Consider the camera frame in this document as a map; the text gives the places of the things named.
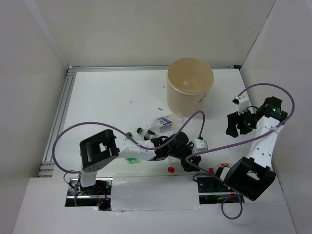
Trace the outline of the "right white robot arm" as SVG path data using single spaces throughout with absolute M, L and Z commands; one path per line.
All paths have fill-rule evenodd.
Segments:
M 288 114 L 281 109 L 282 101 L 276 97 L 266 98 L 255 113 L 249 110 L 249 100 L 246 97 L 236 97 L 233 103 L 238 105 L 238 111 L 227 116 L 226 134 L 238 137 L 256 130 L 257 139 L 252 143 L 247 156 L 232 167 L 224 168 L 220 175 L 213 178 L 213 186 L 218 191 L 229 187 L 255 201 L 275 180 L 272 156 L 277 137 L 283 128 L 278 124 Z

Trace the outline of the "blue label clear bottle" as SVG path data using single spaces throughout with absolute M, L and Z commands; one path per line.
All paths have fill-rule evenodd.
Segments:
M 184 118 L 177 114 L 170 114 L 155 118 L 152 123 L 147 125 L 147 129 L 164 133 L 168 131 L 176 131 L 184 124 Z

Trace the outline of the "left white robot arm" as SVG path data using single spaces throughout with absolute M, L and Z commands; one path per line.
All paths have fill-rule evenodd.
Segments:
M 208 149 L 202 137 L 189 141 L 184 132 L 170 137 L 153 135 L 134 144 L 127 137 L 117 138 L 110 129 L 83 140 L 79 147 L 82 169 L 78 187 L 86 195 L 96 190 L 97 172 L 117 158 L 162 161 L 170 156 L 180 162 L 184 171 L 198 172 L 199 169 L 186 162 L 186 157 Z

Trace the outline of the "green plastic bottle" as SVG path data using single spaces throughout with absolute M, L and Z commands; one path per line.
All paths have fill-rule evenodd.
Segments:
M 133 137 L 131 132 L 126 133 L 128 136 Z M 136 157 L 127 157 L 125 159 L 129 164 L 139 163 L 139 159 Z

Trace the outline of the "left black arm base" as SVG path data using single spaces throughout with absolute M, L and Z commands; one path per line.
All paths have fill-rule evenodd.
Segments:
M 66 179 L 65 207 L 96 207 L 99 211 L 111 211 L 112 177 L 100 177 L 93 186 L 82 187 L 77 178 Z

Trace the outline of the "red label cola bottle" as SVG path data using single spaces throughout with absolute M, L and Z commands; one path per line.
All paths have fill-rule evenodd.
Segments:
M 168 156 L 168 169 L 169 173 L 176 173 L 181 168 L 180 159 Z

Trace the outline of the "beige plastic bin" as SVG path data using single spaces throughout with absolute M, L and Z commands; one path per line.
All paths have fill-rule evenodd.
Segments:
M 201 110 L 208 91 L 214 83 L 209 64 L 198 58 L 180 58 L 167 69 L 167 104 L 182 116 Z

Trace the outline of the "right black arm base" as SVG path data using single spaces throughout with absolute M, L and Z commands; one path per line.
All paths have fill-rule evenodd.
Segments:
M 197 183 L 199 204 L 239 203 L 232 189 L 205 173 L 196 173 L 192 180 Z

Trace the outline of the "black label clear bottle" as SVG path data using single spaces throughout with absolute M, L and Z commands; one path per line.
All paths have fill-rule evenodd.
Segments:
M 143 129 L 143 128 L 137 128 L 136 132 L 138 133 L 138 135 L 144 139 L 144 140 L 151 140 L 151 139 L 154 139 L 154 138 L 159 138 L 160 136 L 149 130 L 149 129 Z

